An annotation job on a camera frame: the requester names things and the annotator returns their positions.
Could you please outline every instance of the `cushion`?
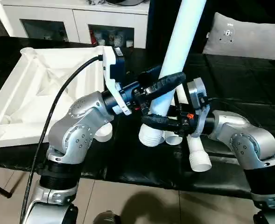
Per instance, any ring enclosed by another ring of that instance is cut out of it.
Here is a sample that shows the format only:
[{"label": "cushion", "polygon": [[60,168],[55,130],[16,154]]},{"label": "cushion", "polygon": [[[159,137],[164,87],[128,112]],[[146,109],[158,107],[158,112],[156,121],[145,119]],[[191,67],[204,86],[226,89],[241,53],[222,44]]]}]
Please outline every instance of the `cushion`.
[{"label": "cushion", "polygon": [[275,24],[240,22],[215,13],[203,53],[275,59]]}]

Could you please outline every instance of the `black tablecloth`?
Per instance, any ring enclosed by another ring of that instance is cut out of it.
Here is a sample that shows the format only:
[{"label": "black tablecloth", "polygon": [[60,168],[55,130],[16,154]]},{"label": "black tablecloth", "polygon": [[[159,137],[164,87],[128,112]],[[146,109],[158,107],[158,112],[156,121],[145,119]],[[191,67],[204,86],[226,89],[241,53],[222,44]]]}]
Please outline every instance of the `black tablecloth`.
[{"label": "black tablecloth", "polygon": [[[24,38],[0,38],[0,89],[20,58],[20,49],[90,47],[80,43],[54,42]],[[130,71],[124,83],[136,79],[141,71],[163,62],[163,57],[144,49],[124,50]],[[231,103],[213,102],[213,109],[228,110],[246,116],[275,137],[275,61],[189,54],[184,72],[188,81],[202,77],[211,98],[229,98]],[[110,141],[93,141],[88,150],[82,176],[112,182],[198,191],[243,198],[250,197],[250,187],[232,152],[222,143],[202,137],[210,155],[212,169],[192,172],[186,140],[179,146],[163,143],[149,148],[138,140],[139,113],[120,115],[113,124]],[[48,144],[38,158],[44,159]],[[0,167],[29,171],[36,145],[0,148]]]}]

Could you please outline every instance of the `tile floor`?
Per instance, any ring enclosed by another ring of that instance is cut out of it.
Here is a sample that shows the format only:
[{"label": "tile floor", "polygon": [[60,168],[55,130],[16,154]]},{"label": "tile floor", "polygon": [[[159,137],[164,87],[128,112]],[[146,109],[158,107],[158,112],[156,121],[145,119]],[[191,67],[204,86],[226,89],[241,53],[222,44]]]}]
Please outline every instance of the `tile floor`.
[{"label": "tile floor", "polygon": [[[28,173],[0,168],[0,186],[14,192],[10,199],[0,196],[0,224],[19,223],[27,178]],[[120,215],[123,224],[252,224],[257,212],[245,199],[89,179],[81,179],[74,204],[77,224],[92,224],[106,210]]]}]

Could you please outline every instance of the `white pvc pipe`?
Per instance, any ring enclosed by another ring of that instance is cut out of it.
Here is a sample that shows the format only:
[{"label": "white pvc pipe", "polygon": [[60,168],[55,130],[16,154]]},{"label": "white pvc pipe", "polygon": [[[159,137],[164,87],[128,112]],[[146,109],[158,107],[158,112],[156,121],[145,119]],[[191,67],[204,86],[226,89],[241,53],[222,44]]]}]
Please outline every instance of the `white pvc pipe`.
[{"label": "white pvc pipe", "polygon": [[[206,0],[182,0],[159,78],[183,71],[205,3]],[[166,116],[174,93],[175,90],[153,100],[151,113]],[[144,145],[153,147],[161,142],[162,135],[163,131],[143,124],[139,139]]]},{"label": "white pvc pipe", "polygon": [[211,169],[212,164],[209,155],[205,152],[200,137],[193,138],[188,135],[187,142],[190,151],[189,162],[191,169],[195,172],[204,172]]}]

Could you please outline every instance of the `silver robotic arm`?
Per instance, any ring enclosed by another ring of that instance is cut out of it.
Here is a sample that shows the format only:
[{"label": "silver robotic arm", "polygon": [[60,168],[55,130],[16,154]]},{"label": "silver robotic arm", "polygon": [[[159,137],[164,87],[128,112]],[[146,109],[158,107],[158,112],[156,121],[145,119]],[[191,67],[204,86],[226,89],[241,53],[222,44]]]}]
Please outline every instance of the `silver robotic arm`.
[{"label": "silver robotic arm", "polygon": [[113,120],[100,92],[78,99],[67,115],[49,132],[47,168],[35,185],[25,224],[62,224],[76,222],[75,199],[80,177],[79,164],[85,159],[95,133]]},{"label": "silver robotic arm", "polygon": [[214,110],[209,113],[209,99],[200,78],[187,84],[190,105],[179,104],[168,116],[150,114],[142,118],[146,125],[179,135],[207,135],[224,143],[235,154],[251,187],[252,200],[261,211],[254,216],[257,224],[275,224],[275,138],[265,129],[255,127],[239,114]]},{"label": "silver robotic arm", "polygon": [[136,81],[122,88],[115,75],[124,66],[119,56],[122,56],[119,49],[104,47],[103,70],[108,90],[78,99],[65,117],[51,127],[47,160],[38,170],[41,178],[35,185],[23,224],[75,224],[78,208],[72,201],[95,133],[115,115],[131,114],[130,107],[147,112],[148,101],[173,90],[186,79],[179,72],[149,85]]}]

